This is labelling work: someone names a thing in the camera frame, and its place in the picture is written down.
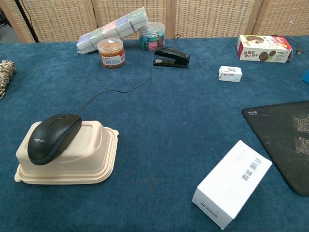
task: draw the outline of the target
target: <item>stapler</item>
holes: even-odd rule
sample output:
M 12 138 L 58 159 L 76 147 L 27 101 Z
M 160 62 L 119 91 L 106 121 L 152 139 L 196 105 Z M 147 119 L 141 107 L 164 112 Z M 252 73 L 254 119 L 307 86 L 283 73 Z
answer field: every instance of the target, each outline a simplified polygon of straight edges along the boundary
M 162 48 L 155 51 L 154 54 L 157 56 L 173 59 L 155 59 L 155 66 L 168 66 L 177 68 L 188 68 L 189 66 L 190 56 L 186 53 L 172 50 L 169 48 Z

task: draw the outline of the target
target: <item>wicker panel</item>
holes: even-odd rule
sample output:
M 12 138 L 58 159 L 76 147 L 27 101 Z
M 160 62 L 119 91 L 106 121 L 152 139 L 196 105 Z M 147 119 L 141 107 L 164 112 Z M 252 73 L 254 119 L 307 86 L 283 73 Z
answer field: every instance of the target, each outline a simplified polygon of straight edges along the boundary
M 29 38 L 29 30 L 19 15 L 14 0 L 6 2 L 10 5 L 11 14 L 19 16 L 15 21 L 20 25 L 26 41 L 32 42 L 33 39 Z M 97 28 L 91 0 L 23 0 L 23 2 L 41 42 L 76 41 L 82 34 Z
M 149 22 L 165 24 L 166 30 L 166 4 L 169 0 L 92 0 L 94 5 L 97 24 L 102 27 L 138 8 L 145 7 Z M 137 39 L 134 33 L 125 39 Z
M 0 0 L 0 6 L 10 21 L 21 42 L 34 42 L 34 39 L 14 0 Z
M 177 0 L 175 34 L 227 37 L 245 34 L 255 0 Z
M 308 0 L 263 2 L 253 32 L 257 35 L 309 35 Z

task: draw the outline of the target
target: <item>black computer mouse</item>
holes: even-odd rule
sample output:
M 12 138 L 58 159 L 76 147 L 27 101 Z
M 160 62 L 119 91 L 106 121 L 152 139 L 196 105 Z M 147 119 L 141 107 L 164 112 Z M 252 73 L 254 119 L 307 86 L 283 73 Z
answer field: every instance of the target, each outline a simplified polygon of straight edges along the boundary
M 32 132 L 28 156 L 32 163 L 44 165 L 57 158 L 82 126 L 78 115 L 58 114 L 41 122 Z

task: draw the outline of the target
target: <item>black mouse pad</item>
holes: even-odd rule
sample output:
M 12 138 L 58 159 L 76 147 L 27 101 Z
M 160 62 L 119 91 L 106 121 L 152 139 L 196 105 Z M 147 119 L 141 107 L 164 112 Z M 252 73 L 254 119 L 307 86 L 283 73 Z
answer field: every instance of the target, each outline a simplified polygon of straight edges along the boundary
M 309 101 L 248 108 L 242 114 L 290 186 L 309 196 Z

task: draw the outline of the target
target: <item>binder clip jar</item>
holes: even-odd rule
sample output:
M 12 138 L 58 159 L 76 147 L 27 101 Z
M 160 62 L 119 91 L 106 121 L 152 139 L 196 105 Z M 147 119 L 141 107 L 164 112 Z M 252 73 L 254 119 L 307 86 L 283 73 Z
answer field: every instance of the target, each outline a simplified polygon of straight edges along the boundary
M 163 23 L 150 22 L 140 29 L 140 47 L 145 51 L 155 51 L 164 46 L 165 26 Z
M 100 60 L 105 68 L 118 68 L 126 62 L 122 40 L 110 38 L 98 43 Z

